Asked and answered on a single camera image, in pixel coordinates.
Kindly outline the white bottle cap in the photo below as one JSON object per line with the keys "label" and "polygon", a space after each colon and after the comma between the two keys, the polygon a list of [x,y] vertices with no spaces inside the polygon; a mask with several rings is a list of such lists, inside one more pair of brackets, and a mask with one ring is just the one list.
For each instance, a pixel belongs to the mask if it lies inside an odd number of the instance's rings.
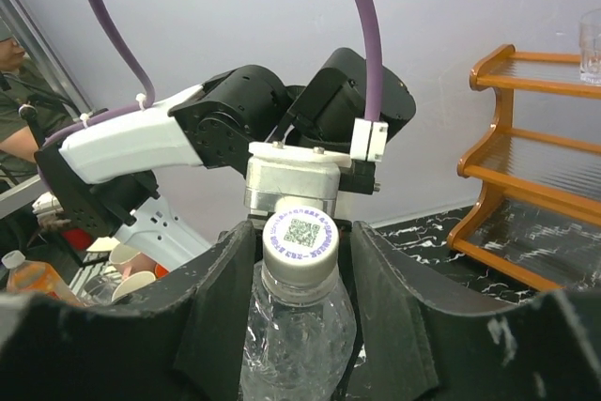
{"label": "white bottle cap", "polygon": [[318,285],[337,267],[338,228],[317,208],[299,206],[274,213],[262,240],[264,263],[280,283],[296,288]]}

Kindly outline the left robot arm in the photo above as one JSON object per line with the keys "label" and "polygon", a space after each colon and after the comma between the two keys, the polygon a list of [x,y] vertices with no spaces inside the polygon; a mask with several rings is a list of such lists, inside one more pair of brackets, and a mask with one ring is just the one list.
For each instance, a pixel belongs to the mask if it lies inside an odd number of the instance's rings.
{"label": "left robot arm", "polygon": [[245,179],[254,217],[292,206],[342,217],[343,193],[378,189],[376,165],[416,103],[385,70],[378,120],[366,121],[365,110],[365,60],[340,48],[308,85],[287,86],[271,70],[246,65],[148,108],[90,117],[47,141],[36,160],[79,228],[174,270],[209,245],[160,194],[157,169],[232,168]]}

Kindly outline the clear plastic bottle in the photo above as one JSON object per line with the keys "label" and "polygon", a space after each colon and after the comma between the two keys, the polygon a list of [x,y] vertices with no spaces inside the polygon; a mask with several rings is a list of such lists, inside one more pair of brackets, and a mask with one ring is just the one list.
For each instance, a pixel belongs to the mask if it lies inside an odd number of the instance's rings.
{"label": "clear plastic bottle", "polygon": [[329,400],[347,369],[356,319],[339,272],[305,289],[254,265],[240,370],[244,400]]}

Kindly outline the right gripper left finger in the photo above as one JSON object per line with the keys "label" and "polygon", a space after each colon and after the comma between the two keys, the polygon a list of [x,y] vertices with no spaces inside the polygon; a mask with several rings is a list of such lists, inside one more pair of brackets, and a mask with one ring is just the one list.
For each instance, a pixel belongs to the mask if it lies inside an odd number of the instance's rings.
{"label": "right gripper left finger", "polygon": [[253,279],[254,227],[107,306],[1,298],[5,400],[234,400]]}

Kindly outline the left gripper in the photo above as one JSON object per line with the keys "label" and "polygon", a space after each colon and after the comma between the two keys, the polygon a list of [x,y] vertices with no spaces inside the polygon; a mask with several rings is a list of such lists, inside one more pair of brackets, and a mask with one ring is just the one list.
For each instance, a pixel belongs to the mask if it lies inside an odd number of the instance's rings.
{"label": "left gripper", "polygon": [[328,213],[339,229],[352,228],[348,196],[380,191],[373,162],[287,162],[254,159],[246,176],[246,207],[270,216],[287,207],[310,206]]}

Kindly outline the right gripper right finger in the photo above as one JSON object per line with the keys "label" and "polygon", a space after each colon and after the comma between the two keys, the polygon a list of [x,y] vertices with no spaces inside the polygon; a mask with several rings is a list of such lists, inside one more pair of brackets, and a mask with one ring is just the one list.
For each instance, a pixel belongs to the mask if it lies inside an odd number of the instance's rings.
{"label": "right gripper right finger", "polygon": [[521,304],[453,282],[355,223],[362,336],[376,400],[596,400],[600,293]]}

